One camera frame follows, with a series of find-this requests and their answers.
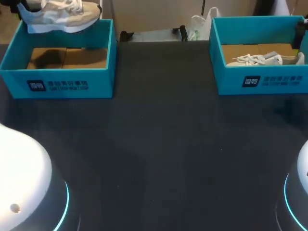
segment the black table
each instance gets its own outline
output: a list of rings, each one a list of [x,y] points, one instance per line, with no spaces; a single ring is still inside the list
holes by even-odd
[[[275,231],[306,95],[218,96],[207,42],[118,46],[113,99],[13,100],[78,195],[82,231]]]

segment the shoelace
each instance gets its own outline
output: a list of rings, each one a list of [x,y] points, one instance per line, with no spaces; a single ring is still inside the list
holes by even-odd
[[[60,10],[68,9],[73,13],[82,11],[82,0],[43,0],[45,3],[49,2],[59,7]]]
[[[246,63],[246,66],[248,66],[249,64],[251,65],[256,65],[256,64],[264,65],[265,64],[264,63],[265,58],[262,55],[252,55],[251,56],[250,54],[247,54],[247,55],[240,56],[234,59],[236,59],[236,61],[238,61],[239,63]]]

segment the teal box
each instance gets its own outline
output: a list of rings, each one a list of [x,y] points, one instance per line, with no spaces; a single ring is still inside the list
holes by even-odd
[[[27,70],[34,47],[108,48],[106,68]],[[112,20],[99,20],[73,34],[28,34],[21,21],[0,65],[0,74],[15,99],[111,98],[115,66]]]
[[[293,43],[301,16],[214,18],[210,56],[219,95],[308,92],[308,33],[301,43],[305,65],[227,67],[221,45]]]

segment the glowing blue ring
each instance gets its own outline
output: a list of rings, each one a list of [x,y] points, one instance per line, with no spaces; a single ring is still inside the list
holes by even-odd
[[[288,210],[289,210],[290,214],[292,215],[293,219],[297,222],[297,224],[299,225],[299,227],[301,227],[304,231],[308,231],[308,230],[306,230],[305,227],[296,219],[296,217],[294,216],[294,214],[293,214],[293,212],[291,211],[290,206],[289,206],[289,204],[288,204],[287,196],[286,196],[286,193],[285,193],[285,189],[286,189],[286,185],[287,185],[288,176],[287,176],[287,178],[285,179],[285,182],[284,182],[284,199],[285,199],[285,203],[287,204],[287,207],[288,207]]]
[[[68,202],[69,202],[69,192],[68,192],[68,186],[67,186],[66,182],[65,182],[65,185],[66,185],[66,192],[67,192],[67,200],[66,200],[65,210],[64,210],[64,213],[63,213],[63,215],[62,215],[62,217],[61,217],[61,219],[60,219],[58,225],[56,226],[56,228],[54,228],[53,231],[57,231],[57,230],[59,229],[59,227],[62,225],[62,223],[63,223],[63,221],[64,221],[64,218],[65,218],[65,216],[66,216],[66,213],[67,213]]]

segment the white plastic bag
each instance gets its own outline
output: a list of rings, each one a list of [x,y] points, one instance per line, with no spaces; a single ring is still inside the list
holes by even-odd
[[[217,7],[212,7],[209,10],[206,19],[198,15],[193,16],[188,40],[189,41],[209,40],[212,19],[214,17],[221,17]]]

